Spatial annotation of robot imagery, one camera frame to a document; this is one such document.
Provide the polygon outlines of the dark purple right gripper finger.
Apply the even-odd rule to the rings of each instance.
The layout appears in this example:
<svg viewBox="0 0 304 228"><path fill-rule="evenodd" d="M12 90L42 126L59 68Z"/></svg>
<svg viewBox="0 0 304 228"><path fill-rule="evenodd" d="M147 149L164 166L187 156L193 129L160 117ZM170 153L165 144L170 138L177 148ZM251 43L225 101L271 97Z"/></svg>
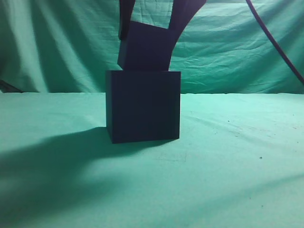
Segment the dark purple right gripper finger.
<svg viewBox="0 0 304 228"><path fill-rule="evenodd" d="M206 4L206 0L174 0L168 30L173 35L171 56L182 32L194 15Z"/></svg>

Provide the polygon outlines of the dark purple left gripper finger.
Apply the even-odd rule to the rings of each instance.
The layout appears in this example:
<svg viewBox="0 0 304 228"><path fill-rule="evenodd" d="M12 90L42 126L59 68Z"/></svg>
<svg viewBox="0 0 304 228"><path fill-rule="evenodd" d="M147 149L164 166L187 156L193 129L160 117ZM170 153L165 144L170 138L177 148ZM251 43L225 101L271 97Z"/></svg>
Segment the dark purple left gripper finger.
<svg viewBox="0 0 304 228"><path fill-rule="evenodd" d="M127 37L135 0L119 0L119 33L120 40Z"/></svg>

